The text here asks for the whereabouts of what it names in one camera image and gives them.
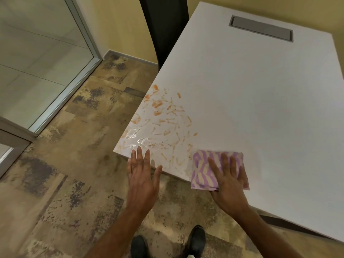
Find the person's left hand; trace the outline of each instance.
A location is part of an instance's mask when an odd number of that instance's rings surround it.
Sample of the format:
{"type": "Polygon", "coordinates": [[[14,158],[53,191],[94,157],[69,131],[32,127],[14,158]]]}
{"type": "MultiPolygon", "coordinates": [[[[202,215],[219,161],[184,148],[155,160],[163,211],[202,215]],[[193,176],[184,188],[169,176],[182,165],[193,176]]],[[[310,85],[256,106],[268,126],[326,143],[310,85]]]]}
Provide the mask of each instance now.
{"type": "Polygon", "coordinates": [[[152,180],[149,149],[144,158],[141,147],[137,148],[137,158],[136,151],[131,151],[131,159],[128,159],[127,165],[129,178],[127,208],[132,212],[137,212],[142,219],[146,217],[157,200],[161,171],[162,166],[158,166],[152,180]]]}

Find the forearm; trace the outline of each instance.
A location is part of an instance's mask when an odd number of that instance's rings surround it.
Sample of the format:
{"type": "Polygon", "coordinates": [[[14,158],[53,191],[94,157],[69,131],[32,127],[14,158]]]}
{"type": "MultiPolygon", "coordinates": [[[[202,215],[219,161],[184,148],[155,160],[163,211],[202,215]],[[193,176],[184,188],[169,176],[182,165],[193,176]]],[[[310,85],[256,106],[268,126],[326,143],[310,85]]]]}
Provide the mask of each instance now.
{"type": "Polygon", "coordinates": [[[137,212],[129,208],[124,209],[116,222],[89,251],[86,258],[121,258],[143,219],[137,212]]]}
{"type": "Polygon", "coordinates": [[[249,210],[236,219],[264,258],[288,257],[301,258],[282,237],[268,226],[253,210],[249,210]]]}

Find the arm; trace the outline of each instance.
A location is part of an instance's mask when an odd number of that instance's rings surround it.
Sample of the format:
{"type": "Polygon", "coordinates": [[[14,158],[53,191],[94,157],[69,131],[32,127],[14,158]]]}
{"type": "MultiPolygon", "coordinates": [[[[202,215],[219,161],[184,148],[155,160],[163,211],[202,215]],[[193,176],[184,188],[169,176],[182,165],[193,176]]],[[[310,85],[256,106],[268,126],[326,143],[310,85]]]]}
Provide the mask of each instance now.
{"type": "Polygon", "coordinates": [[[150,152],[146,151],[144,159],[141,147],[131,152],[127,172],[129,191],[127,206],[118,216],[116,222],[96,242],[86,258],[121,258],[127,250],[136,230],[157,200],[162,166],[158,166],[151,179],[150,152]]]}
{"type": "Polygon", "coordinates": [[[219,184],[219,191],[211,192],[215,203],[238,222],[264,258],[301,258],[300,254],[249,207],[243,192],[243,186],[248,185],[245,168],[239,168],[237,179],[235,158],[230,158],[229,165],[227,156],[221,156],[223,173],[212,159],[208,159],[219,184]]]}

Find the hand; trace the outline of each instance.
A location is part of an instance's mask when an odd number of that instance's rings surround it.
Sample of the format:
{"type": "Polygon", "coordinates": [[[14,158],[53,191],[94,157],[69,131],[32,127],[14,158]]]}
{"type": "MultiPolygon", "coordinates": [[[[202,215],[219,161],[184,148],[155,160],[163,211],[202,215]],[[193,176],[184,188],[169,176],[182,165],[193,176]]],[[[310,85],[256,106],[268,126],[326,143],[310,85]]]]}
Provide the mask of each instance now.
{"type": "Polygon", "coordinates": [[[152,180],[149,149],[143,158],[142,149],[138,147],[137,159],[136,151],[131,151],[131,159],[128,159],[127,165],[129,179],[127,208],[132,212],[136,212],[142,220],[153,208],[157,200],[161,171],[162,166],[158,166],[152,180]]]}
{"type": "Polygon", "coordinates": [[[243,186],[248,186],[247,175],[244,166],[239,168],[239,176],[236,174],[236,160],[230,157],[230,165],[228,157],[225,153],[221,154],[222,170],[220,172],[214,160],[208,158],[209,165],[217,179],[219,190],[210,192],[215,203],[234,220],[240,218],[243,212],[249,211],[243,186]]]}

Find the gray rectangular panel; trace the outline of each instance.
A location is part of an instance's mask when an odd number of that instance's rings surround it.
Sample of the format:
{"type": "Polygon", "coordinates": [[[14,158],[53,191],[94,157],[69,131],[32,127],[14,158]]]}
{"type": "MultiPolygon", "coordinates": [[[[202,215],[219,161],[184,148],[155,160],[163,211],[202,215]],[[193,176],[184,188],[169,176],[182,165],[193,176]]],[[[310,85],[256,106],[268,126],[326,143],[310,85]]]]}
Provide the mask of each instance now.
{"type": "Polygon", "coordinates": [[[230,19],[230,26],[243,29],[243,30],[248,30],[254,33],[259,33],[259,34],[267,35],[270,37],[278,38],[281,40],[293,42],[292,30],[278,27],[275,25],[261,23],[259,21],[254,21],[254,20],[250,20],[250,19],[233,15],[232,18],[230,19]]]}

